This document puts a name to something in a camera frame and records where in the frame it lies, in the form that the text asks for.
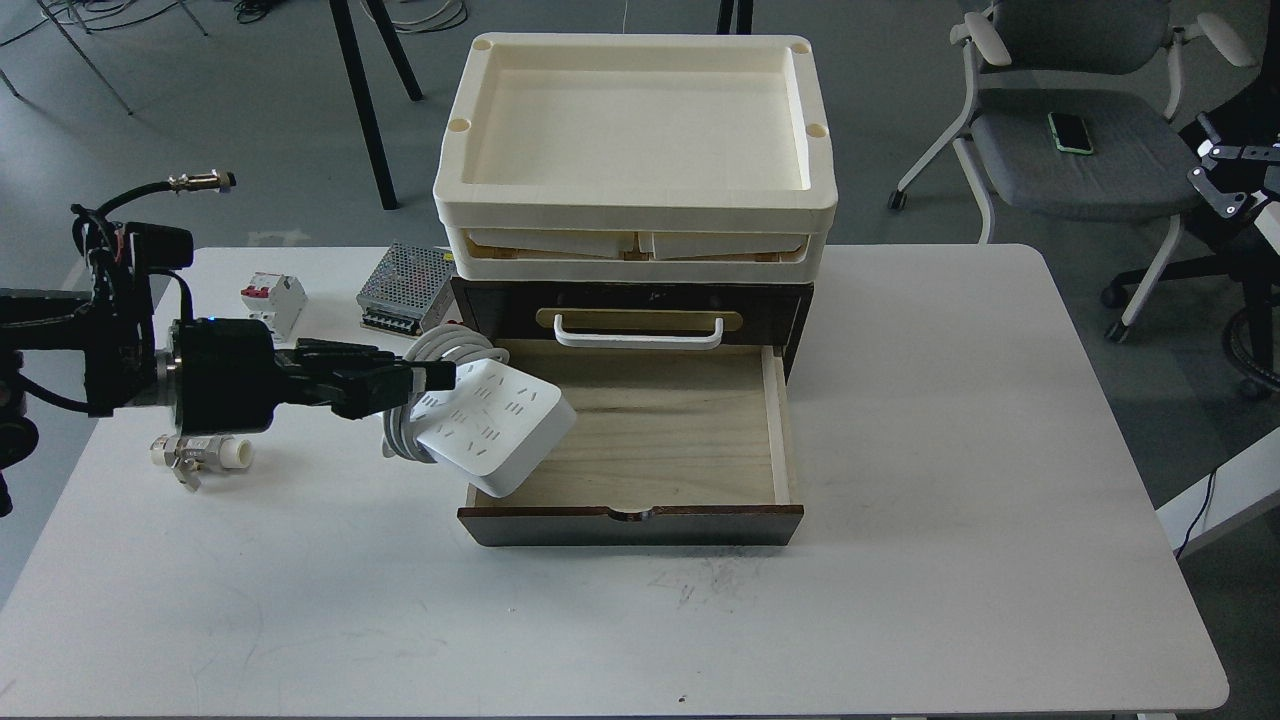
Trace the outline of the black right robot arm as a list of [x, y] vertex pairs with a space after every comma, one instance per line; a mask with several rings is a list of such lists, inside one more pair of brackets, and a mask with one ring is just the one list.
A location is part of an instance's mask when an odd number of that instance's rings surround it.
[[[1240, 146], [1277, 146], [1277, 81], [1260, 77], [1222, 105], [1203, 114], [1220, 138]], [[1257, 400], [1277, 389], [1272, 309], [1277, 306], [1277, 250], [1248, 211], [1242, 219], [1197, 208], [1188, 231], [1211, 249], [1231, 281], [1240, 284], [1245, 306], [1222, 332], [1222, 350], [1242, 375], [1240, 392]]]

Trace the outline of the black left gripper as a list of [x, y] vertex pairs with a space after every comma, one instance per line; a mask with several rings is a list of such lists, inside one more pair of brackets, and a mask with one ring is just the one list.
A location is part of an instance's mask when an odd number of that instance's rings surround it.
[[300, 338], [292, 348], [275, 350], [268, 327], [243, 318], [177, 320], [170, 348], [173, 416], [186, 436], [265, 432], [276, 406], [269, 389], [276, 365], [283, 404], [329, 407], [351, 420], [453, 389], [457, 377], [454, 363], [406, 361], [374, 345]]

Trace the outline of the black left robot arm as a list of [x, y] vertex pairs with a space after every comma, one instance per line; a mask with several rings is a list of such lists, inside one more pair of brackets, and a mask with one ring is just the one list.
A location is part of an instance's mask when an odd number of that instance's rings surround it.
[[5, 468], [38, 445], [26, 401], [87, 416], [120, 407], [170, 407], [186, 436], [260, 433], [283, 404], [328, 407], [361, 419], [408, 407], [428, 391], [453, 389], [456, 365], [411, 360], [371, 345], [302, 338], [276, 348], [256, 319], [197, 316], [187, 283], [169, 346], [157, 350], [152, 275], [178, 277], [195, 260], [182, 228], [110, 220], [118, 208], [152, 193], [236, 186], [227, 170], [179, 174], [141, 184], [96, 208], [72, 206], [72, 237], [90, 270], [84, 292], [4, 290], [1, 301], [3, 442]]

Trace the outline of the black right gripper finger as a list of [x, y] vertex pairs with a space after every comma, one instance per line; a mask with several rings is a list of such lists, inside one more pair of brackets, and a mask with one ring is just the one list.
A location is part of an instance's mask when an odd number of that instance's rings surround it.
[[[1277, 138], [1270, 143], [1226, 143], [1207, 113], [1198, 113], [1196, 119], [1206, 133], [1206, 141], [1197, 149], [1199, 165], [1188, 173], [1189, 182], [1220, 217], [1257, 218], [1262, 208], [1277, 201]], [[1265, 173], [1254, 186], [1224, 190], [1215, 183], [1215, 174], [1238, 177], [1245, 163], [1265, 165]]]

